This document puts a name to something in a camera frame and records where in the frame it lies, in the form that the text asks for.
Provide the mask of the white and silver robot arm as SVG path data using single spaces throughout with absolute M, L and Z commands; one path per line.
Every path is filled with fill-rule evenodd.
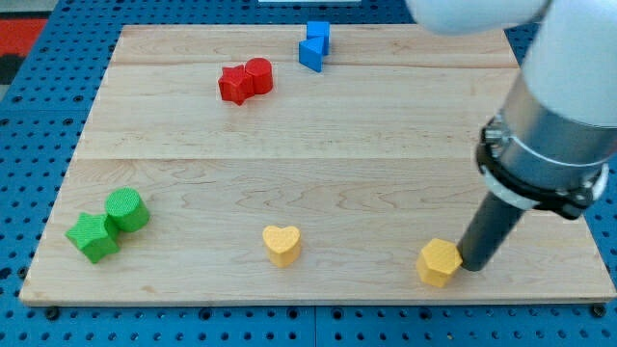
M 458 244 L 485 267 L 524 212 L 578 218 L 603 193 L 616 150 L 616 5 L 596 0 L 409 0 L 423 28 L 466 35 L 536 22 L 521 71 L 482 128 L 488 192 Z

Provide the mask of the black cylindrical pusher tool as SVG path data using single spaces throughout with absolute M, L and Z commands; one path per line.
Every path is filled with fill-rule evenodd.
M 524 210 L 487 193 L 457 244 L 462 266 L 473 272 L 482 270 L 523 214 Z

